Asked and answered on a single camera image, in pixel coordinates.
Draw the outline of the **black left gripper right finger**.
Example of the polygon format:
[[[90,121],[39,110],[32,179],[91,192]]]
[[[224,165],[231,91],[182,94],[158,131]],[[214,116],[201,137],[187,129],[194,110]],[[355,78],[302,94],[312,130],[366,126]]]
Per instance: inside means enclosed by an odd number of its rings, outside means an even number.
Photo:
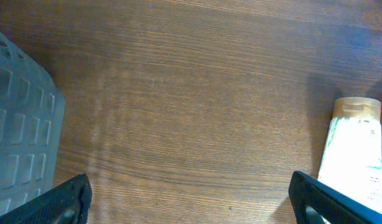
[[[295,171],[289,198],[298,224],[382,223],[382,214],[348,198],[311,176]]]

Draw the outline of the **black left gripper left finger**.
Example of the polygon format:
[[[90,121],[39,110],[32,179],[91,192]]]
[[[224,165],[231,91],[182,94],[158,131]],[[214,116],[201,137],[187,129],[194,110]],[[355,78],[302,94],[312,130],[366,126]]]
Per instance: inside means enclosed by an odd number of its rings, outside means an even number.
[[[91,200],[92,189],[88,176],[76,175],[24,205],[1,215],[0,223],[86,224]]]

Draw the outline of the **white tube gold cap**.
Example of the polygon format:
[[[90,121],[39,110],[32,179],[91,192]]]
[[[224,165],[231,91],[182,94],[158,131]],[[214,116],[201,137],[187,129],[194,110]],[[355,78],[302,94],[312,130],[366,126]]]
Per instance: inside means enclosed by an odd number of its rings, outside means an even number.
[[[381,102],[335,100],[318,181],[382,214]]]

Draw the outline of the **grey plastic mesh basket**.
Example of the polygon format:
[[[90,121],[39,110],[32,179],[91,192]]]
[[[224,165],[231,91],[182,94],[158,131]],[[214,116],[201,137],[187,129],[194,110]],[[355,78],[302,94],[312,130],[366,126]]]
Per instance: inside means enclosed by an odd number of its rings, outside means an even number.
[[[52,188],[64,111],[51,76],[0,33],[0,216]]]

